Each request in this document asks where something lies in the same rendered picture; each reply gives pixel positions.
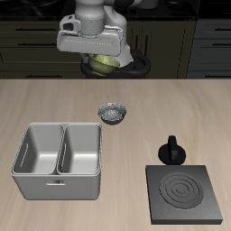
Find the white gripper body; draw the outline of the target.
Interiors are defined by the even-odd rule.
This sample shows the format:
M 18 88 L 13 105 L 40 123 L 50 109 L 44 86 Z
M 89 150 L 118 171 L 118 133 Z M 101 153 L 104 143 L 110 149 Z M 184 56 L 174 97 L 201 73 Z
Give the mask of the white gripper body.
M 118 56 L 121 52 L 123 30 L 106 25 L 96 36 L 83 36 L 80 32 L 60 31 L 57 38 L 59 51 Z

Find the dark grey stove plate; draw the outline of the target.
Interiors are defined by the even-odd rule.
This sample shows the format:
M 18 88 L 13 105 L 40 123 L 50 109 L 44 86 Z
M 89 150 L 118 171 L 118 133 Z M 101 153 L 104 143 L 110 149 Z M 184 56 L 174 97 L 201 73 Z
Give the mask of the dark grey stove plate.
M 220 225 L 223 221 L 205 165 L 147 165 L 152 225 Z

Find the green bowl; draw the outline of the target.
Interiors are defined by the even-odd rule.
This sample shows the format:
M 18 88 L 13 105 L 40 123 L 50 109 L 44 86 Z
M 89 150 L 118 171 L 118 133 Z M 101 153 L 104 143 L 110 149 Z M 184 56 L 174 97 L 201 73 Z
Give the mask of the green bowl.
M 117 60 L 106 55 L 89 54 L 88 61 L 90 67 L 99 76 L 112 74 L 120 67 L 120 63 Z

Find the grey speckled bowl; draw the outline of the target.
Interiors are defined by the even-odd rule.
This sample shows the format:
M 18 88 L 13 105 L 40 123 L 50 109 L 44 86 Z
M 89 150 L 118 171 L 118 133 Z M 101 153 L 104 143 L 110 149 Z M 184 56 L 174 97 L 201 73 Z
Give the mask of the grey speckled bowl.
M 104 123 L 118 125 L 124 120 L 126 109 L 118 103 L 106 103 L 98 109 L 97 114 Z

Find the dark kitchen cupboards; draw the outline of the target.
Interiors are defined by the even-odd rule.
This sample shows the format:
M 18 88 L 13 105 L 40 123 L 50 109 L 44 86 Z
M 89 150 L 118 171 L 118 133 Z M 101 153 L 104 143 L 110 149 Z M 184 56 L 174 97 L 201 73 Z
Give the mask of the dark kitchen cupboards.
M 199 1 L 116 8 L 128 20 L 128 44 L 151 62 L 145 79 L 187 76 Z M 59 22 L 75 5 L 75 0 L 0 0 L 0 79 L 86 79 L 80 55 L 56 48 Z

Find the round black stove knob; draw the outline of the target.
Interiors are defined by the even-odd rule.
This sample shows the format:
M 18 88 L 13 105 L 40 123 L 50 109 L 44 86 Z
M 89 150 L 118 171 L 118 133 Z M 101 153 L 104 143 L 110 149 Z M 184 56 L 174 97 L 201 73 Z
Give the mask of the round black stove knob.
M 186 159 L 186 152 L 177 144 L 174 135 L 168 137 L 168 142 L 158 151 L 159 159 L 166 165 L 182 165 Z

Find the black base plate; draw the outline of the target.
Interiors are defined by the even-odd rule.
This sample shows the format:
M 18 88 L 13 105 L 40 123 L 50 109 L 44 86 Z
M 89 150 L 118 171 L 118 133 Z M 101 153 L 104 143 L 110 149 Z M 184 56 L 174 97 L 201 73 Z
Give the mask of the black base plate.
M 106 76 L 96 74 L 89 63 L 84 61 L 81 61 L 80 68 L 87 79 L 144 79 L 151 70 L 151 62 L 138 49 L 131 49 L 131 55 L 134 59 L 133 62 L 122 68 L 117 68 Z

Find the white two-bin basket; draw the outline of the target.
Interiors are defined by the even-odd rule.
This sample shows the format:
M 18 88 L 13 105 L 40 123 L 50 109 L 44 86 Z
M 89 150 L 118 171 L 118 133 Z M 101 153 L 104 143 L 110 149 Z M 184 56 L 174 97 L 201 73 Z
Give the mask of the white two-bin basket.
M 27 200 L 94 200 L 100 192 L 100 123 L 31 123 L 11 167 Z

